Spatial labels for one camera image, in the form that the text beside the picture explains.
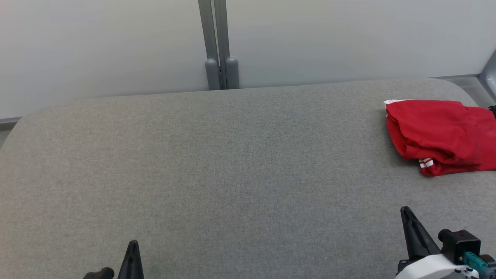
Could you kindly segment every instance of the white wall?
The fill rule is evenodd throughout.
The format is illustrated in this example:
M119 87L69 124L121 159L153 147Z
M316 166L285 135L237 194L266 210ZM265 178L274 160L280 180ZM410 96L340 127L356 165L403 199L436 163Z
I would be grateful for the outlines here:
M495 0L227 0L241 87L480 73Z
M196 0L3 0L0 119L69 100L207 90Z

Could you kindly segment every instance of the folded clothing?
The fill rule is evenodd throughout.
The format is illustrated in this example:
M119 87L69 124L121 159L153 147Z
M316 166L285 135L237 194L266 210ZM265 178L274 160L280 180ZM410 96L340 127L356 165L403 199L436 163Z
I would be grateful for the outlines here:
M496 118L457 101L389 100L386 124L405 159L437 176L496 169Z

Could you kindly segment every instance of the gray plastic corner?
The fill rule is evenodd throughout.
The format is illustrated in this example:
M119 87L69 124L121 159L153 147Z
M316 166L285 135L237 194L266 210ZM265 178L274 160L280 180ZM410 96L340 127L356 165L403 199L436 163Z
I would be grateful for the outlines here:
M227 89L240 88L240 75L238 72L238 60L234 57L226 59Z
M220 72L219 64L214 59L208 59L205 62L207 71L208 90L220 90Z
M478 79L491 98L496 101L496 51L489 59Z

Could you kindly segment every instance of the robotic arm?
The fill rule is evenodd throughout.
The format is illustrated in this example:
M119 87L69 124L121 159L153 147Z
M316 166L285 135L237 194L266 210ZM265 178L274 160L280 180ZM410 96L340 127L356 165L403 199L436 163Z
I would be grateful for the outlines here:
M440 279L456 274L459 278L496 279L496 261L479 254L481 241L470 232L440 231L440 250L409 207L401 208L401 219L408 259L399 262L396 279Z

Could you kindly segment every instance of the red folded cloth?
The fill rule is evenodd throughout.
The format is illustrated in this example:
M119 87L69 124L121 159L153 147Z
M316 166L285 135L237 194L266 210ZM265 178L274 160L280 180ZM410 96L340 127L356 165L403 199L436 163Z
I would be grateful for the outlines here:
M487 109L456 101L404 100L386 104L387 128L405 159L422 173L496 169L496 118Z

